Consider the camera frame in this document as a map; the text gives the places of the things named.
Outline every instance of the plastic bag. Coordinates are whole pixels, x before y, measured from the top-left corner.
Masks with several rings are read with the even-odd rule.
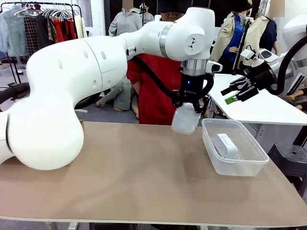
[[[172,129],[177,133],[190,135],[195,131],[200,118],[201,115],[195,112],[191,103],[183,103],[175,111]]]

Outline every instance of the gray sweatshirt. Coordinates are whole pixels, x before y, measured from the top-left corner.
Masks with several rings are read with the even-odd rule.
[[[21,9],[20,6],[12,6],[0,14],[0,51],[8,53],[10,57],[28,54],[24,18],[14,16]]]
[[[151,13],[146,12],[144,14],[144,24],[154,21],[154,17]]]
[[[135,32],[142,28],[142,20],[137,13],[126,12],[125,9],[118,13],[109,28],[109,36],[114,37],[123,33]]]

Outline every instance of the brown tabletop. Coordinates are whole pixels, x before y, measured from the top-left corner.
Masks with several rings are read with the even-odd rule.
[[[307,225],[307,206],[270,162],[253,178],[218,175],[201,138],[169,126],[85,123],[70,167],[0,166],[0,216],[77,222]]]

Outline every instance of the table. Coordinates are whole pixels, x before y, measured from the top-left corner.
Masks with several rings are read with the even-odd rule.
[[[307,206],[274,165],[256,177],[218,175],[201,127],[85,122],[70,167],[37,171],[0,166],[0,217],[55,222],[207,226],[307,225]]]
[[[222,96],[221,91],[229,87],[229,83],[240,78],[241,75],[216,74],[214,77],[214,86],[209,95],[213,103],[210,106],[209,117],[213,116],[215,106],[217,105],[223,113],[233,120],[242,123],[260,124],[256,139],[262,137],[265,126],[263,124],[277,125],[307,125],[307,115],[277,96],[270,94],[267,90],[262,90],[258,95],[245,102],[234,102],[227,105],[225,99],[234,95],[231,92]]]

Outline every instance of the black hat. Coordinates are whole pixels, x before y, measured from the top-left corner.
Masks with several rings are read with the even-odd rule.
[[[192,0],[159,0],[159,12],[179,12],[186,13],[192,6]]]
[[[243,12],[253,8],[250,2],[251,0],[229,0],[231,11],[234,12]]]

